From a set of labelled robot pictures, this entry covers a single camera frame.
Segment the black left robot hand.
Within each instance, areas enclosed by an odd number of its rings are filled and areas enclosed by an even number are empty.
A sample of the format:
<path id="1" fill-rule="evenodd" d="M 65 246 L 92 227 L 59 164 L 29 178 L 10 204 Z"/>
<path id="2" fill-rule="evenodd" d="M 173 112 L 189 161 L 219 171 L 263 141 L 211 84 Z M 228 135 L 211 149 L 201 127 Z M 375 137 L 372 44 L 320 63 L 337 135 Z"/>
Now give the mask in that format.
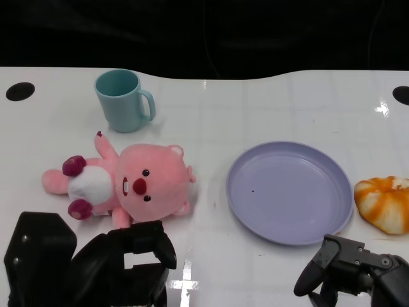
<path id="1" fill-rule="evenodd" d="M 153 253 L 155 264 L 125 268 L 125 254 Z M 65 284 L 67 306 L 166 306 L 166 281 L 177 264 L 159 220 L 100 234 L 73 258 Z"/>

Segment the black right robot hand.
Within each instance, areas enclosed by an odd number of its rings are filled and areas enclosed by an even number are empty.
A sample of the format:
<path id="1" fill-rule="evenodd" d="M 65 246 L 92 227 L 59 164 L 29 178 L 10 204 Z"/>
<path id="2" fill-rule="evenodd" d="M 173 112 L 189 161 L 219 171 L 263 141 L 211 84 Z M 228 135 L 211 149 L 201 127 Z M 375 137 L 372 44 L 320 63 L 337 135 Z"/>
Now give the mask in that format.
<path id="1" fill-rule="evenodd" d="M 325 235 L 318 252 L 298 278 L 294 294 L 313 306 L 335 306 L 338 293 L 367 293 L 371 306 L 408 306 L 408 262 L 376 254 L 363 242 Z"/>

